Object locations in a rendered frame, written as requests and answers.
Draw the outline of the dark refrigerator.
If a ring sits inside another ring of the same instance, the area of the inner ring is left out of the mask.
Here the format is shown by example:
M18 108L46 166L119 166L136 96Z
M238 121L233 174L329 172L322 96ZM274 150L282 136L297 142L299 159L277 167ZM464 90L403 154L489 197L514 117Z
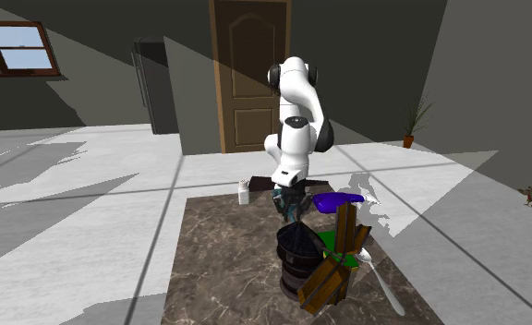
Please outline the dark refrigerator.
M140 97L147 109L154 135L179 132L164 37L138 37L131 55Z

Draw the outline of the dark robot stand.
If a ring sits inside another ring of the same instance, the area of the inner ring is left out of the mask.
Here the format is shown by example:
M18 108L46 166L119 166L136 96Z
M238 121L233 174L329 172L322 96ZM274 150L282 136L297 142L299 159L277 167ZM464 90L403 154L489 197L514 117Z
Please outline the dark robot stand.
M298 187L314 187L327 186L328 184L329 182L325 180L305 179L298 182L296 185ZM252 176L248 183L248 189L250 192L260 192L274 189L274 182L269 176Z

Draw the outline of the wooden framed window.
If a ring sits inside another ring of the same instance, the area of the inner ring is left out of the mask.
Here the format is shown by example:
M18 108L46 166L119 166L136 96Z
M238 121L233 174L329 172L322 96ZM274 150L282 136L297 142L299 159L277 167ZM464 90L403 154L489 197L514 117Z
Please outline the wooden framed window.
M0 20L0 77L60 76L41 22Z

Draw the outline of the white spoon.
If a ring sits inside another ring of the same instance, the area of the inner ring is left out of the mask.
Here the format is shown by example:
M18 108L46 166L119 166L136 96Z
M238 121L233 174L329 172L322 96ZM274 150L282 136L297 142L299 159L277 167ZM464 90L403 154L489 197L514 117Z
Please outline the white spoon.
M377 280L381 286L382 291L386 295L394 311L398 315L404 316L405 309L403 308L402 304L399 302L399 300L397 299L397 297L391 290L390 286L383 280L383 278L379 274L375 264L373 263L372 256L369 254L369 252L365 248L362 248L361 251L358 254L356 254L356 258L364 263L367 263L370 266L371 270L374 272L375 276L377 277Z

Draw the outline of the dark windmill model wooden blades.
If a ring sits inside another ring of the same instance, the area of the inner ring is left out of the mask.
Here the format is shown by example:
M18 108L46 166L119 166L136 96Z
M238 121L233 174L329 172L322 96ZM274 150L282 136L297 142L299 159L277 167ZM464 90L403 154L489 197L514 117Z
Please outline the dark windmill model wooden blades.
M350 202L336 208L333 247L298 220L277 232L277 255L282 262L280 287L300 308L316 317L328 305L347 296L352 267L347 258L359 253L371 227L357 223Z

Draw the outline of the potted plant orange pot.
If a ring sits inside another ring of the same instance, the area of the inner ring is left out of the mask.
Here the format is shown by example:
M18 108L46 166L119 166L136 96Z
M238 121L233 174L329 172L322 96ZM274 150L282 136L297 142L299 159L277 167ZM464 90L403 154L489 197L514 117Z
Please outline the potted plant orange pot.
M429 94L416 97L405 108L405 112L402 115L402 126L405 131L403 137L403 147L410 149L414 142L414 134L425 128L426 124L423 122L423 118L426 112L435 104L429 100Z

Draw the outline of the brown wooden door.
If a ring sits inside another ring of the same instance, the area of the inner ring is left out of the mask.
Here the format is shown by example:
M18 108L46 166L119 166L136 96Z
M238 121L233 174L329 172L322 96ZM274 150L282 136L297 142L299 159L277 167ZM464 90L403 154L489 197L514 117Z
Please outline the brown wooden door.
M263 150L279 128L270 67L289 56L292 0L209 0L223 153Z

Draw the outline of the green flat block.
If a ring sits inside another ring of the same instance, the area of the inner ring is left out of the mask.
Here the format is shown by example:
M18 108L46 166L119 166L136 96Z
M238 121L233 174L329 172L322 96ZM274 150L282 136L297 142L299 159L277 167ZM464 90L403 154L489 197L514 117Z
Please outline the green flat block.
M332 252L335 252L334 235L335 231L323 231L319 233L319 237L321 238L324 245ZM345 256L345 266L350 267L352 271L358 270L358 262L352 255Z

